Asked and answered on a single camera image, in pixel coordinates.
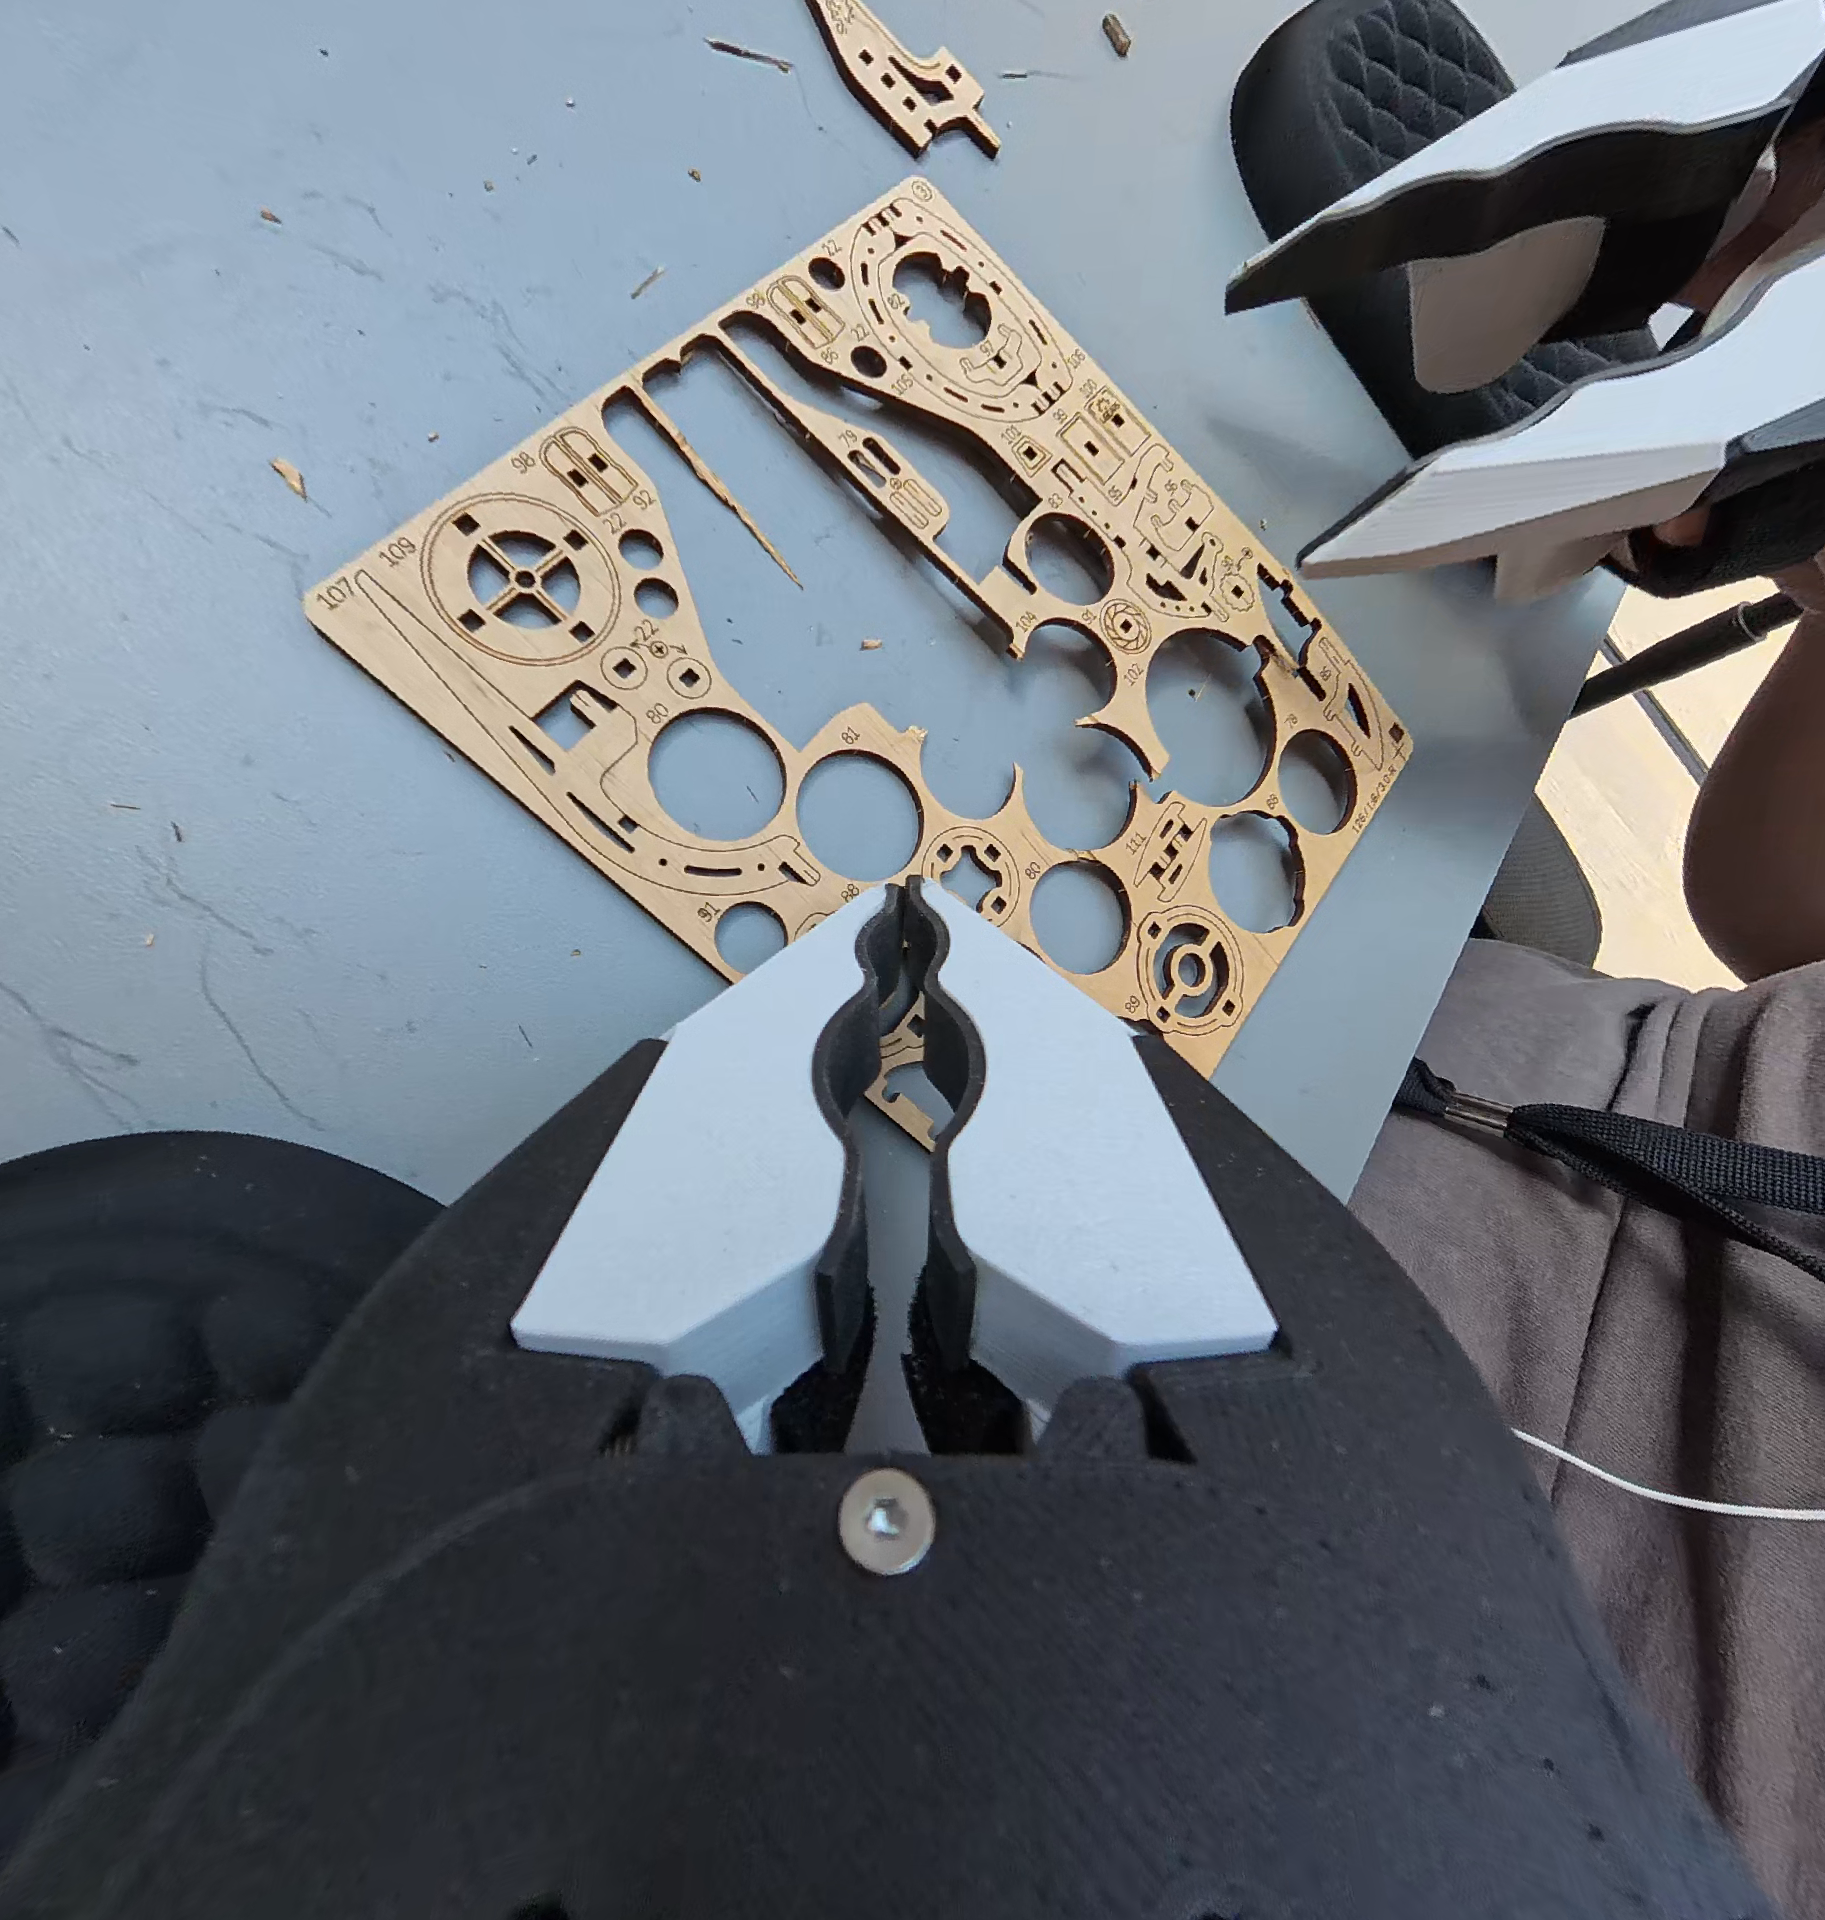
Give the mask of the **black quilted wrist rest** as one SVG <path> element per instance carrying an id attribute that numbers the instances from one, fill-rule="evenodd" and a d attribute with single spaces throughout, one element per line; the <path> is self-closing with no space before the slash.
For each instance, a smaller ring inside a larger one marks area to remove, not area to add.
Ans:
<path id="1" fill-rule="evenodd" d="M 165 1641 L 277 1411 L 437 1209 L 232 1134 L 0 1167 L 0 1870 Z"/>
<path id="2" fill-rule="evenodd" d="M 1510 91 L 1503 61 L 1453 3 L 1315 3 L 1295 13 L 1259 45 L 1232 101 L 1237 164 L 1267 238 Z M 1436 394 L 1414 375 L 1404 271 L 1342 285 L 1312 312 L 1409 456 L 1507 430 L 1581 377 L 1659 349 L 1645 326 L 1548 343 L 1484 386 Z"/>

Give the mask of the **person's right forearm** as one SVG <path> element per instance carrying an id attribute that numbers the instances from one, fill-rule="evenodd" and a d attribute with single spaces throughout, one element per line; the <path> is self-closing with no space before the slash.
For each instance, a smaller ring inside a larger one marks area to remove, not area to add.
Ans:
<path id="1" fill-rule="evenodd" d="M 1781 587 L 1801 616 L 1692 807 L 1685 891 L 1746 981 L 1825 961 L 1825 550 Z"/>

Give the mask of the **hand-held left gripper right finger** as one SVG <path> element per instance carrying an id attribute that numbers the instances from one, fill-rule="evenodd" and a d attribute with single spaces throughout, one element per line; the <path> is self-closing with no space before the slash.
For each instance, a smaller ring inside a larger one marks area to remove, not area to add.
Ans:
<path id="1" fill-rule="evenodd" d="M 922 1424 L 1043 1424 L 1078 1381 L 1278 1339 L 1136 1033 L 914 883 L 935 1141 L 914 1310 Z"/>

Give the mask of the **black metal rod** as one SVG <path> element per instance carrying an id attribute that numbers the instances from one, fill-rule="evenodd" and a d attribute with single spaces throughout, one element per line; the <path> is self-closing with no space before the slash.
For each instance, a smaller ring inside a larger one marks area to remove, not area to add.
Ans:
<path id="1" fill-rule="evenodd" d="M 1699 670 L 1726 660 L 1767 635 L 1793 624 L 1799 618 L 1799 604 L 1790 594 L 1769 594 L 1764 601 L 1741 603 L 1710 616 L 1694 627 L 1674 633 L 1636 656 L 1592 675 L 1575 706 L 1573 718 L 1592 710 L 1635 697 L 1664 682 L 1691 675 Z"/>

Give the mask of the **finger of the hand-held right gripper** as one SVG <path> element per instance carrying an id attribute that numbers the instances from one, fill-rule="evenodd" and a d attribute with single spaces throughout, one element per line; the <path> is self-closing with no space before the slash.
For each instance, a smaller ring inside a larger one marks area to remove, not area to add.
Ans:
<path id="1" fill-rule="evenodd" d="M 1764 206 L 1786 120 L 1824 111 L 1825 3 L 1663 4 L 1293 227 L 1226 307 L 1405 271 L 1418 384 L 1475 390 L 1675 301 Z"/>
<path id="2" fill-rule="evenodd" d="M 1312 541 L 1298 569 L 1325 582 L 1496 559 L 1498 601 L 1538 601 L 1629 535 L 1707 511 L 1729 445 L 1817 402 L 1825 254 L 1689 347 L 1581 380 L 1507 431 L 1430 454 Z"/>

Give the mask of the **plywood parts sheet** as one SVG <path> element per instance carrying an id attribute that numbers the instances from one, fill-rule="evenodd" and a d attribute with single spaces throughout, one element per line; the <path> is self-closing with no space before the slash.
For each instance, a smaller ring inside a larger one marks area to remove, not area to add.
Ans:
<path id="1" fill-rule="evenodd" d="M 1175 642 L 1246 655 L 1271 723 L 1237 804 L 1143 782 L 1117 838 L 1053 844 L 1024 776 L 972 820 L 937 797 L 923 729 L 836 714 L 805 748 L 709 648 L 675 529 L 609 411 L 637 407 L 771 555 L 778 550 L 652 394 L 720 356 L 1008 642 L 1101 650 L 1113 691 L 1083 729 L 1150 776 L 1148 700 Z M 904 782 L 918 834 L 894 879 L 978 870 L 978 913 L 1046 954 L 1036 898 L 1091 870 L 1117 952 L 1078 985 L 1212 1071 L 1414 756 L 1344 640 L 1173 440 L 926 178 L 908 178 L 677 334 L 305 601 L 312 624 L 533 820 L 724 977 L 728 913 L 787 939 L 866 881 L 811 852 L 800 791 L 824 765 Z"/>

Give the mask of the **wooden lever part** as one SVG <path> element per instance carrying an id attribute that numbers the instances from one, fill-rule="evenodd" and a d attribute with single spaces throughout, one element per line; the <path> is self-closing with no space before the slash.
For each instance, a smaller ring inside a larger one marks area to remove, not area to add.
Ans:
<path id="1" fill-rule="evenodd" d="M 987 157 L 1001 140 L 980 111 L 986 88 L 947 48 L 908 52 L 863 3 L 808 3 L 829 55 L 858 100 L 914 157 L 953 129 L 970 134 Z"/>

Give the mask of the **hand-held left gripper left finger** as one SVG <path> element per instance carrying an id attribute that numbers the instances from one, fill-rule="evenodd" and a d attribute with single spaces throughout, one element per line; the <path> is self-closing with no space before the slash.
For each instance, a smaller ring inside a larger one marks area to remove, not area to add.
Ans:
<path id="1" fill-rule="evenodd" d="M 904 905 L 859 897 L 672 1032 L 518 1346 L 708 1379 L 756 1454 L 845 1447 L 876 1329 L 851 1115 L 880 1071 Z"/>

